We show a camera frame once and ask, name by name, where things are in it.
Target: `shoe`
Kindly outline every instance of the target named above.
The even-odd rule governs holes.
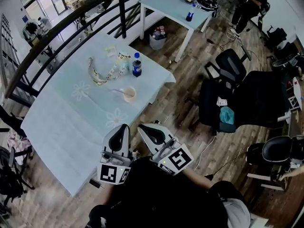
[[[232,24],[231,22],[228,23],[231,27],[236,28],[237,26]]]
[[[235,36],[238,36],[239,37],[239,34],[236,32],[236,29],[231,27],[230,28],[230,31],[235,35]]]

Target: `white bin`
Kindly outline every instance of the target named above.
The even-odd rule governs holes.
[[[159,50],[162,49],[163,45],[166,42],[166,38],[164,39],[160,39],[160,40],[156,40],[154,39],[151,35],[150,35],[150,46],[153,50]]]

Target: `paper cup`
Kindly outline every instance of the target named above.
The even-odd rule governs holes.
[[[123,98],[126,102],[132,102],[136,98],[136,90],[133,87],[127,87],[123,89],[123,92],[126,93],[123,94]]]

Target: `flower pattern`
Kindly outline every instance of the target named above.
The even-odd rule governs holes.
[[[77,101],[81,101],[82,96],[87,96],[90,85],[86,85],[83,80],[80,83],[74,84],[74,91],[72,92],[72,97],[76,97]]]
[[[109,121],[106,122],[106,127],[115,128],[123,123],[128,118],[127,114],[121,114],[119,108],[116,108],[114,113],[107,112],[106,117]]]

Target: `teal bag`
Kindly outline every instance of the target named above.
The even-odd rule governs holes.
[[[222,123],[234,124],[234,111],[228,106],[224,106],[220,109],[219,118]]]

